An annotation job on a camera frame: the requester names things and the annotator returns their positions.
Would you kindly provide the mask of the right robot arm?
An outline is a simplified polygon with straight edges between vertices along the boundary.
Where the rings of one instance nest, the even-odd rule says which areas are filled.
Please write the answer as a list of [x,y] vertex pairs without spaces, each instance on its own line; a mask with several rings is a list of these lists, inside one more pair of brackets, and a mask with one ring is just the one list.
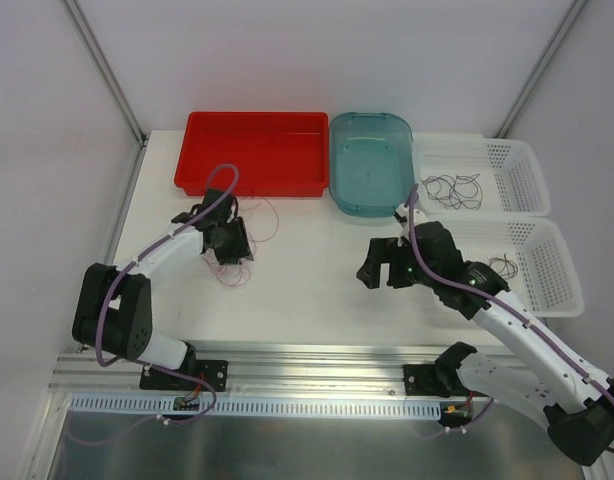
[[530,370],[496,364],[475,347],[457,342],[435,361],[444,396],[463,389],[484,394],[545,429],[570,460],[592,466],[614,441],[614,377],[595,367],[530,313],[508,283],[488,265],[462,257],[438,221],[400,221],[398,237],[373,238],[356,277],[380,285],[432,290],[441,303],[492,334]]

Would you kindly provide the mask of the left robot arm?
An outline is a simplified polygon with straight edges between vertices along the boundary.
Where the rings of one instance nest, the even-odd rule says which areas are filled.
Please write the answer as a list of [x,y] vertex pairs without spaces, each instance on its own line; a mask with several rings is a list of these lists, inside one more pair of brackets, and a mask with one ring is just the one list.
[[143,379],[149,388],[182,391],[210,383],[218,391],[224,383],[209,373],[190,343],[154,328],[154,290],[177,269],[211,252],[221,266],[251,261],[244,219],[231,193],[216,189],[203,201],[172,218],[163,235],[143,251],[118,265],[94,263],[83,277],[73,339],[95,350],[107,366],[128,360],[150,367]]

